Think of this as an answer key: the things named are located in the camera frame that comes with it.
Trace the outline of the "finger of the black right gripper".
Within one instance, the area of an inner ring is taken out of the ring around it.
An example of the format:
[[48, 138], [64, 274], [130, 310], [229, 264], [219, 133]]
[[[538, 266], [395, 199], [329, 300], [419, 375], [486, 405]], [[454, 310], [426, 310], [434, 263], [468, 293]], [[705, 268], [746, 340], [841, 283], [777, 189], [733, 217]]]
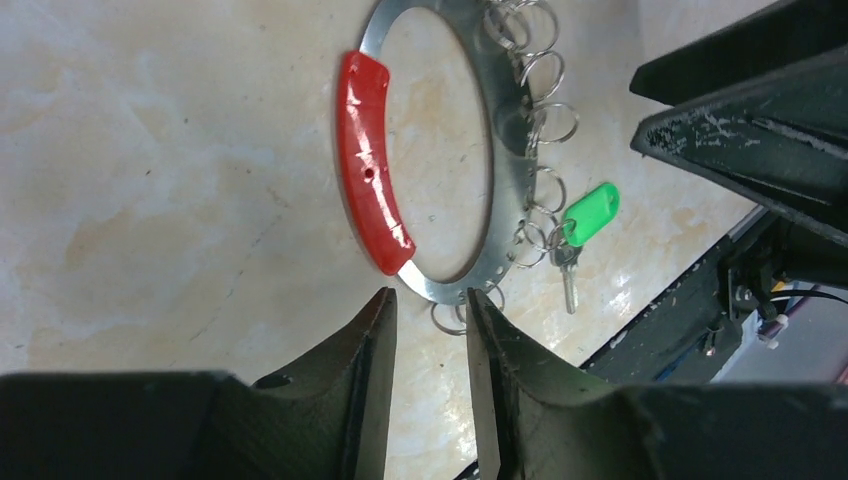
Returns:
[[630, 89], [668, 107], [639, 123], [633, 150], [846, 245], [845, 47], [723, 87], [657, 59]]
[[845, 1], [776, 1], [640, 66], [629, 89], [676, 106], [846, 45]]

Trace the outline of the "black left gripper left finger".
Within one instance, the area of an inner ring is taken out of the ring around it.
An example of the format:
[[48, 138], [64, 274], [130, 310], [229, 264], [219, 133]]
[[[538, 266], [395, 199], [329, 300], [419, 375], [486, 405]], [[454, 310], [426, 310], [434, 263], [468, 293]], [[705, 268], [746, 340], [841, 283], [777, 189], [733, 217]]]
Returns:
[[1, 379], [5, 479], [380, 479], [397, 296], [245, 384], [224, 371]]

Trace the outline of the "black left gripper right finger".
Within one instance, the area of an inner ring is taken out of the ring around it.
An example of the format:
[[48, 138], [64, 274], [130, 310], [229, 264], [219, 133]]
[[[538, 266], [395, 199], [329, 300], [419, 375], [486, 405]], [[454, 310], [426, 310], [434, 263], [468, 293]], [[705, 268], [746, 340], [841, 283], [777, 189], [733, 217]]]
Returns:
[[847, 389], [608, 383], [466, 292], [484, 479], [843, 479]]

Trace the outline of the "green key tag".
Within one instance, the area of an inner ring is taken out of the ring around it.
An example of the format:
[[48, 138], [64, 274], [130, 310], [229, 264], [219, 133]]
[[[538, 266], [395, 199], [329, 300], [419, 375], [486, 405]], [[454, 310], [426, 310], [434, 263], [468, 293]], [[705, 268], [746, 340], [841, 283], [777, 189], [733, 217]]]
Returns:
[[602, 183], [569, 206], [562, 217], [567, 244], [582, 247], [615, 219], [620, 206], [616, 185]]

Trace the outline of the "large metal keyring red grip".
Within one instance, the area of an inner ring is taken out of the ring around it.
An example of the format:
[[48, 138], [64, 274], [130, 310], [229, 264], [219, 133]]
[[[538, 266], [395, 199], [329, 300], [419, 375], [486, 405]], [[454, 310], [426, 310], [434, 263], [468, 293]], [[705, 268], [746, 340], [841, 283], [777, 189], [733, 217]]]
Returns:
[[560, 108], [554, 100], [563, 76], [533, 89], [538, 64], [565, 65], [555, 50], [558, 16], [546, 1], [423, 1], [457, 35], [478, 82], [488, 130], [491, 167], [489, 218], [468, 268], [450, 281], [427, 277], [414, 262], [415, 243], [404, 224], [390, 178], [386, 106], [390, 80], [380, 54], [389, 30], [412, 1], [378, 2], [361, 42], [341, 60], [335, 133], [337, 161], [355, 231], [374, 265], [398, 277], [432, 306], [461, 308], [469, 289], [499, 290], [519, 263], [517, 248], [527, 243], [540, 255], [551, 249], [548, 234], [533, 213], [556, 215], [535, 198], [544, 172], [538, 149], [548, 119]]

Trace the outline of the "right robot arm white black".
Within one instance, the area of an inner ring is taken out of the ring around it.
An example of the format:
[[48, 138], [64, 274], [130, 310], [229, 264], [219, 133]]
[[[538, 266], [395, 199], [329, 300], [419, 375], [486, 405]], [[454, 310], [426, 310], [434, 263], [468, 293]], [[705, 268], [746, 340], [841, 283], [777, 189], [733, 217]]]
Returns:
[[777, 1], [640, 66], [631, 91], [665, 110], [632, 148], [769, 210], [726, 265], [772, 316], [772, 280], [847, 284], [847, 5]]

